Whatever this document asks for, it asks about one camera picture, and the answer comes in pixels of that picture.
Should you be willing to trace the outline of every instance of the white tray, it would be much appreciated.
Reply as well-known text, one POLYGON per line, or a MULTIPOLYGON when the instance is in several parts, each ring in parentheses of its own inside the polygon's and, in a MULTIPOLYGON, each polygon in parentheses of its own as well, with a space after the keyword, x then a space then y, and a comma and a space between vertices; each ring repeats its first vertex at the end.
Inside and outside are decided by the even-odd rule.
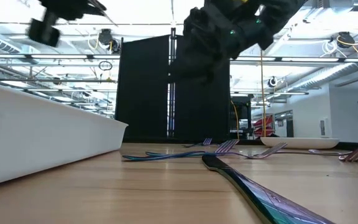
POLYGON ((273 147, 285 142, 287 149, 331 149, 339 143, 332 138, 260 138, 266 146, 273 147))

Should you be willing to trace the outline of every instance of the wooden table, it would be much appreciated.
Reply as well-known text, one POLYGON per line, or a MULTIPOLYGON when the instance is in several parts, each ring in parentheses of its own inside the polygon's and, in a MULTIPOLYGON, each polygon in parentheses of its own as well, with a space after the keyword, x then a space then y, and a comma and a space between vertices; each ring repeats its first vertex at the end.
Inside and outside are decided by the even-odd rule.
MULTIPOLYGON (((177 145, 124 144, 121 153, 185 150, 177 145)), ((336 223, 358 223, 358 164, 292 154, 223 161, 336 223)), ((260 222, 237 190, 208 171, 200 158, 121 162, 120 152, 112 152, 1 184, 0 223, 260 222)))

